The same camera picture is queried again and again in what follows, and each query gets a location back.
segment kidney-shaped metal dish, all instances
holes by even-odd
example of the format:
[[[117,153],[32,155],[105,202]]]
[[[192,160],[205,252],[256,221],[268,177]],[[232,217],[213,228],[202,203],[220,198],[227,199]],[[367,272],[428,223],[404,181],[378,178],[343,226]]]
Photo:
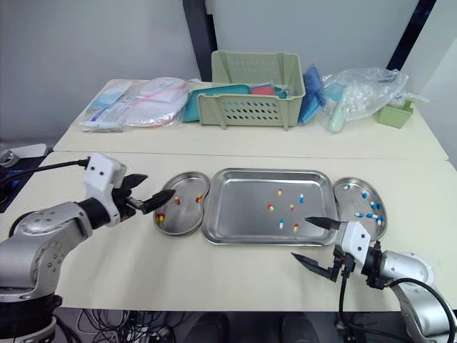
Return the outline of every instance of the kidney-shaped metal dish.
[[[338,219],[331,182],[319,171],[224,169],[212,182],[202,224],[215,244],[331,244],[336,233],[304,221]]]
[[[372,241],[381,238],[387,230],[387,211],[378,192],[368,182],[344,177],[335,183],[333,191],[341,221],[360,222]]]
[[[195,231],[204,217],[204,199],[210,181],[199,171],[188,171],[168,181],[164,189],[175,189],[172,200],[156,209],[154,224],[164,234],[180,235]]]

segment light green basket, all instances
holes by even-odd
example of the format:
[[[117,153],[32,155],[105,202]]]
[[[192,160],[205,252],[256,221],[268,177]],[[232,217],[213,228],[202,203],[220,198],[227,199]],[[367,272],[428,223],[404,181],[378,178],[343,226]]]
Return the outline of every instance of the light green basket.
[[[288,87],[286,99],[269,95],[200,94],[200,123],[203,125],[295,126],[305,86],[300,59],[296,54],[276,52],[249,54],[215,51],[211,56],[213,85],[248,84],[255,86],[273,82]]]

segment plastic bag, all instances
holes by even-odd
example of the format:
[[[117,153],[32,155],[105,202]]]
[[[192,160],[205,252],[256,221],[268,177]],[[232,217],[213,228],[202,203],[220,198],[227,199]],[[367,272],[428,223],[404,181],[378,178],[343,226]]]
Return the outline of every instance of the plastic bag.
[[[159,77],[144,84],[126,116],[128,126],[166,126],[179,121],[189,88],[184,80]]]
[[[125,126],[175,124],[186,105],[184,80],[159,77],[151,81],[121,81],[104,90],[89,106],[83,131],[122,132]]]
[[[85,132],[122,132],[131,105],[136,102],[137,81],[120,81],[105,89],[88,107],[79,123]]]
[[[387,105],[406,85],[408,75],[382,68],[348,69],[323,78],[327,105],[321,121],[340,132],[346,121],[370,116]]]

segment green container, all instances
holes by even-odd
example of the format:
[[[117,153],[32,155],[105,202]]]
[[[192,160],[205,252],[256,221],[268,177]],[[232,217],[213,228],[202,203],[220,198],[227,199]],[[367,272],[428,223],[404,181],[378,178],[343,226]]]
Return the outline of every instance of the green container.
[[[406,101],[405,105],[400,109],[390,105],[385,105],[385,107],[376,112],[376,121],[384,125],[401,129],[413,113],[411,105],[411,101]]]
[[[203,125],[295,126],[305,86],[300,59],[296,54],[248,54],[215,51],[211,55],[213,85],[248,84],[257,86],[273,82],[291,92],[279,96],[251,94],[200,94],[200,123]]]

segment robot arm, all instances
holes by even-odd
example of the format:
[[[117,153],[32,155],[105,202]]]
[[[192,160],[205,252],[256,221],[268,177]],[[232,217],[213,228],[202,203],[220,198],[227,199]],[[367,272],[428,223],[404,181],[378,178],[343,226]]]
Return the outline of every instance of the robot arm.
[[[333,267],[324,269],[315,260],[293,254],[302,265],[334,282],[341,267],[346,265],[343,272],[345,277],[350,272],[366,275],[367,285],[376,289],[392,284],[391,288],[400,302],[406,328],[414,342],[449,342],[452,330],[443,306],[451,313],[454,330],[456,325],[456,318],[449,304],[445,301],[440,304],[432,293],[418,284],[395,284],[395,280],[408,278],[422,282],[438,293],[433,285],[433,270],[424,259],[412,253],[382,252],[380,242],[370,247],[370,234],[359,222],[337,222],[320,217],[307,218],[306,221],[324,229],[338,230],[338,234],[333,251]]]
[[[124,177],[126,167],[94,154],[84,181],[88,199],[66,202],[28,214],[15,223],[14,234],[0,243],[0,342],[50,342],[61,304],[54,294],[66,255],[92,231],[113,226],[165,204],[174,190],[164,190],[142,202],[131,189],[147,176]]]

